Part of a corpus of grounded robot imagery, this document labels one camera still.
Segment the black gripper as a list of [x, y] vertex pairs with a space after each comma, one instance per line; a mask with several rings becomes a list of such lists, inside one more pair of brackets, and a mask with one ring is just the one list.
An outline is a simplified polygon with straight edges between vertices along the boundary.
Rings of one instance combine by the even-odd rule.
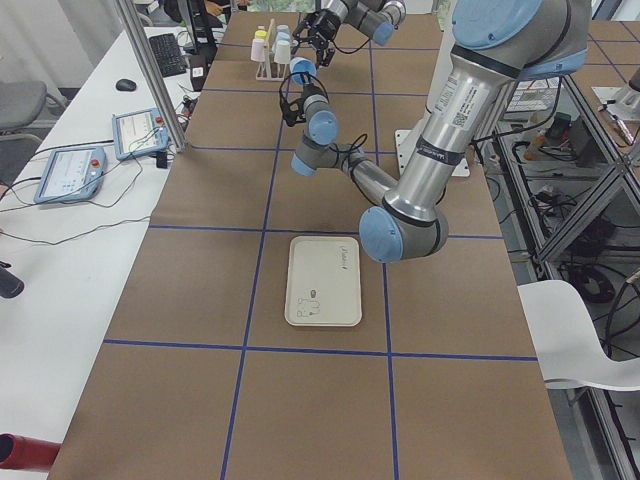
[[[331, 41], [334, 40], [341, 18], [331, 10], [322, 9], [307, 14], [299, 25], [300, 33], [292, 34], [292, 52], [296, 53], [307, 41]], [[335, 49], [331, 45], [317, 48], [317, 66], [328, 67], [335, 55]]]
[[306, 81], [302, 85], [302, 93], [298, 100], [301, 110], [308, 109], [314, 102], [328, 103], [326, 90], [317, 82]]

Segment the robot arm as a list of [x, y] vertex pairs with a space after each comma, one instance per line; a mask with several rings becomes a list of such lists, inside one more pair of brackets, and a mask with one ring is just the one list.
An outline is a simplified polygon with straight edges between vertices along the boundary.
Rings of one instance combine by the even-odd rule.
[[292, 76], [303, 85], [307, 125], [291, 166], [310, 176], [336, 168], [372, 206], [361, 217], [366, 253], [381, 263], [439, 251], [448, 224], [437, 203], [500, 89], [509, 83], [560, 77], [587, 56], [587, 1], [460, 1], [452, 14], [452, 69], [415, 138], [408, 163], [394, 179], [361, 151], [336, 141], [337, 120], [301, 63]]
[[350, 25], [379, 46], [385, 46], [406, 17], [403, 1], [327, 1], [325, 6], [307, 14], [292, 36], [301, 45], [315, 51], [317, 66], [330, 65], [336, 36], [343, 24]]

